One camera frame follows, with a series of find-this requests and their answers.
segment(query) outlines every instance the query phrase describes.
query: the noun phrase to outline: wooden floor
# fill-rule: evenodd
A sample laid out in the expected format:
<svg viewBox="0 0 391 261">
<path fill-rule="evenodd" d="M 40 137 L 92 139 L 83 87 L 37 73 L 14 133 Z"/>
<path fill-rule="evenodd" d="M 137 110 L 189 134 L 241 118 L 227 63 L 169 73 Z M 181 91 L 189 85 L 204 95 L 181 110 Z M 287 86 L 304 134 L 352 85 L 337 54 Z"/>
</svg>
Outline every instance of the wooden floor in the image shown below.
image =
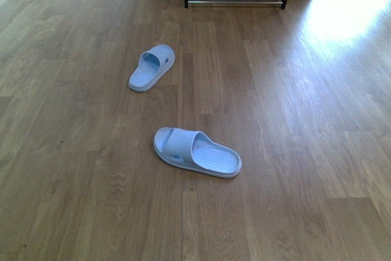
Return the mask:
<svg viewBox="0 0 391 261">
<path fill-rule="evenodd" d="M 391 260 L 391 0 L 0 0 L 0 261 Z M 143 51 L 176 54 L 149 91 Z M 161 127 L 236 150 L 183 171 Z"/>
</svg>

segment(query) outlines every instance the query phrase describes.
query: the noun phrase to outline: slipper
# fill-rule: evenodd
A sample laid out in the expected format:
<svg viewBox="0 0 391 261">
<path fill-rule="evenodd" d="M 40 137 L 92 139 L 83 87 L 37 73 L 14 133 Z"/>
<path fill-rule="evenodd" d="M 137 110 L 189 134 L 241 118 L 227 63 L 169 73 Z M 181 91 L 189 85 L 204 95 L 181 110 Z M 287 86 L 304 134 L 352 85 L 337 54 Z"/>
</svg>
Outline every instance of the slipper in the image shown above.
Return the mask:
<svg viewBox="0 0 391 261">
<path fill-rule="evenodd" d="M 239 174 L 239 155 L 214 143 L 201 131 L 161 128 L 153 140 L 155 151 L 166 163 L 189 171 L 230 178 Z"/>
<path fill-rule="evenodd" d="M 129 88 L 136 92 L 149 90 L 172 67 L 174 51 L 160 44 L 141 54 L 139 66 L 130 76 Z"/>
</svg>

